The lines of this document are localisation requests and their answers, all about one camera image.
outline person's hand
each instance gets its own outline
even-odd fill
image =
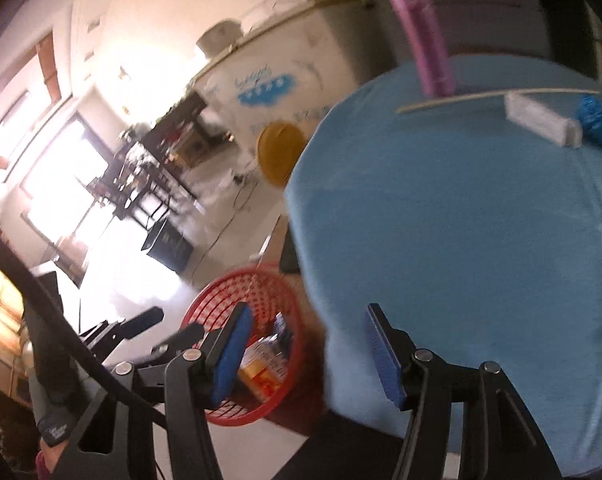
[[[46,461],[47,470],[51,473],[54,471],[56,464],[61,458],[61,453],[67,446],[68,440],[63,440],[60,444],[57,444],[54,447],[49,447],[43,439],[41,439],[41,453],[43,453],[43,458]]]

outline black trash bin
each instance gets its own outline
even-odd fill
[[[177,274],[182,273],[188,265],[193,249],[192,244],[167,218],[155,222],[141,247],[142,253],[154,258]]]

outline blue table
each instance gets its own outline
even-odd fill
[[[597,88],[545,60],[453,58],[458,93]],[[574,114],[579,95],[544,97]],[[602,151],[505,119],[502,98],[424,100],[413,64],[335,106],[286,189],[308,297],[327,328],[325,394],[403,436],[364,337],[364,307],[450,363],[502,364],[564,474],[602,464]],[[460,410],[450,450],[459,450]]]

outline purple tube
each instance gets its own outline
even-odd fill
[[[423,93],[430,97],[454,94],[455,81],[432,0],[390,0],[401,20],[417,65]]]

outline metal screw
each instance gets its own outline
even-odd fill
[[[128,363],[127,361],[124,361],[124,362],[116,365],[116,368],[114,368],[114,371],[116,372],[117,375],[126,375],[132,371],[132,365],[130,363]]]
[[[432,361],[432,352],[430,352],[430,350],[426,349],[426,348],[419,348],[415,353],[414,353],[414,357],[415,359],[417,359],[417,361],[421,361],[422,363],[427,363],[429,361]]]
[[[188,348],[185,352],[183,352],[183,358],[185,361],[196,361],[199,357],[201,357],[201,350],[196,348]]]
[[[484,363],[484,369],[491,374],[498,374],[501,371],[499,363],[495,363],[494,361],[486,361]]]

